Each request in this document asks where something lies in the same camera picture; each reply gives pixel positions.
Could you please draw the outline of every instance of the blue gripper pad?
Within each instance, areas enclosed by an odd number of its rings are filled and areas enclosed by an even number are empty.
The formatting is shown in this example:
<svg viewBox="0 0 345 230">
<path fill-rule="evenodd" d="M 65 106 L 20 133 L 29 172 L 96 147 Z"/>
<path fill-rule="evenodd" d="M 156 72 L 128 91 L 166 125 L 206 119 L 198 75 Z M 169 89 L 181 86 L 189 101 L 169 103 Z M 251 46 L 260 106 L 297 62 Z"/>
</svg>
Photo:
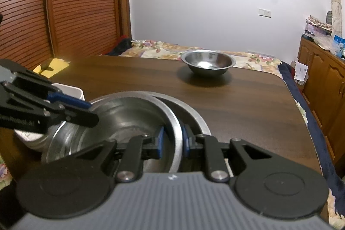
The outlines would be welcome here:
<svg viewBox="0 0 345 230">
<path fill-rule="evenodd" d="M 162 153 L 163 153 L 163 135 L 164 135 L 164 127 L 162 127 L 158 133 L 158 145 L 157 145 L 157 149 L 158 149 L 158 156 L 159 158 L 162 158 Z"/>
<path fill-rule="evenodd" d="M 183 140 L 183 156 L 185 158 L 189 157 L 189 138 L 187 134 L 186 127 L 182 127 L 182 140 Z"/>
<path fill-rule="evenodd" d="M 65 104 L 73 105 L 78 108 L 83 108 L 83 109 L 89 109 L 91 107 L 91 104 L 86 101 L 82 101 L 80 99 L 77 99 L 75 97 L 59 93 L 59 92 L 54 92 L 54 93 L 49 93 L 47 96 L 47 100 L 50 101 L 51 103 L 54 102 L 63 102 Z"/>
</svg>

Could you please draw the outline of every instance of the dark blue blanket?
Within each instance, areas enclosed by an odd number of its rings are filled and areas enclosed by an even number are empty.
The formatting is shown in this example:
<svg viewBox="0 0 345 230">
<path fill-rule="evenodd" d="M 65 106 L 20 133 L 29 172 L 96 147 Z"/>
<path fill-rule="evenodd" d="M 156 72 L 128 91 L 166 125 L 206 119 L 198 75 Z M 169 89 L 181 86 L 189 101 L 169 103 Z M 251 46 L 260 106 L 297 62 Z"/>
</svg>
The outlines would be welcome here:
<svg viewBox="0 0 345 230">
<path fill-rule="evenodd" d="M 323 133 L 321 129 L 319 128 L 315 117 L 310 111 L 307 105 L 307 102 L 303 98 L 296 83 L 294 82 L 291 76 L 291 73 L 290 73 L 291 66 L 283 62 L 282 64 L 278 65 L 278 67 L 292 96 L 294 97 L 296 101 L 300 103 L 301 107 L 305 110 L 307 114 L 308 130 L 313 139 L 316 153 L 320 160 L 323 176 L 328 183 L 328 187 L 332 190 L 332 194 L 336 198 L 335 209 L 339 214 L 342 214 L 345 216 L 345 185 L 344 185 L 344 182 L 335 173 L 334 166 L 332 164 L 331 158 L 327 151 L 327 145 L 326 145 L 326 141 L 323 136 Z"/>
</svg>

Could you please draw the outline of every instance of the metal screw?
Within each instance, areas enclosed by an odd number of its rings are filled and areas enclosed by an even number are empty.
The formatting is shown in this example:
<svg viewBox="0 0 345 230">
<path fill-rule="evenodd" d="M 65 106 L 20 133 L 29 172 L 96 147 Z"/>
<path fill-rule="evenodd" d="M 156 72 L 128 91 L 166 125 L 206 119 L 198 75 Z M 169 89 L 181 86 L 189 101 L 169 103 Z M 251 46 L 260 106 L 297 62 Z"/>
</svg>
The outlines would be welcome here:
<svg viewBox="0 0 345 230">
<path fill-rule="evenodd" d="M 228 173 L 224 172 L 224 171 L 217 170 L 217 171 L 211 172 L 211 177 L 214 179 L 223 180 L 223 179 L 228 177 Z"/>
<path fill-rule="evenodd" d="M 134 173 L 131 171 L 121 171 L 117 174 L 117 178 L 121 181 L 128 181 L 134 178 Z"/>
<path fill-rule="evenodd" d="M 168 179 L 170 179 L 170 180 L 175 180 L 175 179 L 177 179 L 177 178 L 178 178 L 178 176 L 175 175 L 175 174 L 172 174 L 172 175 L 169 175 L 169 176 L 168 176 Z"/>
</svg>

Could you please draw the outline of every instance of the yellow paper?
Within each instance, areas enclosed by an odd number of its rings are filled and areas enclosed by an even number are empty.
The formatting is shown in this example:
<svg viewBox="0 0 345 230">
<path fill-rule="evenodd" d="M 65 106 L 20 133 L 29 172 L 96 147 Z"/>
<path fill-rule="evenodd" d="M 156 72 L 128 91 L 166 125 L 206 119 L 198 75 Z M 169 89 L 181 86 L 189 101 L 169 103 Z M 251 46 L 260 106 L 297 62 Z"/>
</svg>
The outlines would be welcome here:
<svg viewBox="0 0 345 230">
<path fill-rule="evenodd" d="M 68 67 L 69 64 L 62 59 L 53 59 L 49 65 L 53 70 L 44 70 L 40 74 L 47 78 L 51 78 L 54 74 L 60 72 L 64 68 Z M 41 65 L 34 68 L 33 72 L 39 73 L 41 71 Z"/>
</svg>

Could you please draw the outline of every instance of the round black disc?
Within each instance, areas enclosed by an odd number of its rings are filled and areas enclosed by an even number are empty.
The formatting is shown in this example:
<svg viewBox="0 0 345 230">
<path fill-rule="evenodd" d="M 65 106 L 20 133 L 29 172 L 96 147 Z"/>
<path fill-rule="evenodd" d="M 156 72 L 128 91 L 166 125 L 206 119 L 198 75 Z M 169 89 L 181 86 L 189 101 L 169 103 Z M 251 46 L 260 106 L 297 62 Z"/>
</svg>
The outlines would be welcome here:
<svg viewBox="0 0 345 230">
<path fill-rule="evenodd" d="M 252 161 L 238 176 L 235 190 L 255 212 L 277 219 L 315 214 L 328 197 L 327 183 L 319 173 L 288 160 Z"/>
<path fill-rule="evenodd" d="M 69 159 L 31 170 L 17 185 L 17 198 L 28 212 L 44 218 L 78 216 L 99 206 L 112 182 L 87 161 Z"/>
</svg>

